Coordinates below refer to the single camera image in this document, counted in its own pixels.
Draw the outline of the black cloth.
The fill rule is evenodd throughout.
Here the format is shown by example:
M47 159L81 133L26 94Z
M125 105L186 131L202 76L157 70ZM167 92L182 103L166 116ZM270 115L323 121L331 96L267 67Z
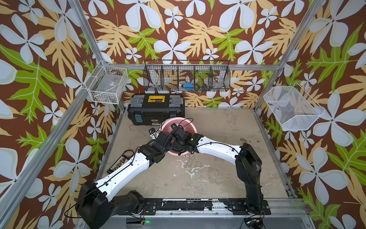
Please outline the black cloth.
M188 150L187 150L187 146L173 145L171 152L173 154L177 154L177 155L181 156L182 154L188 153Z

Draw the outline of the pink plastic bucket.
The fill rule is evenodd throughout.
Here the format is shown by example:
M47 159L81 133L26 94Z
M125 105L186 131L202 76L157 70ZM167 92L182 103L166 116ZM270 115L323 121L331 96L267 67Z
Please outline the pink plastic bucket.
M162 126L162 131L166 131L168 133L171 133L171 131L172 131L171 125L172 124L176 124L177 126L182 126L185 131L188 131L191 134L197 133L197 129L193 124L193 118L176 117L176 118L167 119L164 122L163 126ZM179 156L177 154L173 154L171 152L171 150L169 150L167 153L169 153L173 156Z

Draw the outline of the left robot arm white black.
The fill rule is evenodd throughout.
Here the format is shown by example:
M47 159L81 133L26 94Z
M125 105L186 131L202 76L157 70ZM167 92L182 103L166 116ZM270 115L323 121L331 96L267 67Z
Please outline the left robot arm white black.
M82 185L75 210L90 229L98 229L112 215L137 207L143 197L136 191L119 198L116 194L135 176L159 163L172 149L172 141L172 134L162 131L155 140L138 147L135 155L116 171L95 183L87 181Z

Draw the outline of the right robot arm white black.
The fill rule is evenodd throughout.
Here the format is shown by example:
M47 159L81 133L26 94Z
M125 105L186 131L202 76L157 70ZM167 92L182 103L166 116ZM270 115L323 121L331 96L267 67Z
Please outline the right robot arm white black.
M260 213L264 200L260 185L262 160L250 144L229 145L198 133L191 134L181 125L172 124L171 128L173 151L179 155L184 152L207 154L235 165L238 178L245 184L246 209L252 214Z

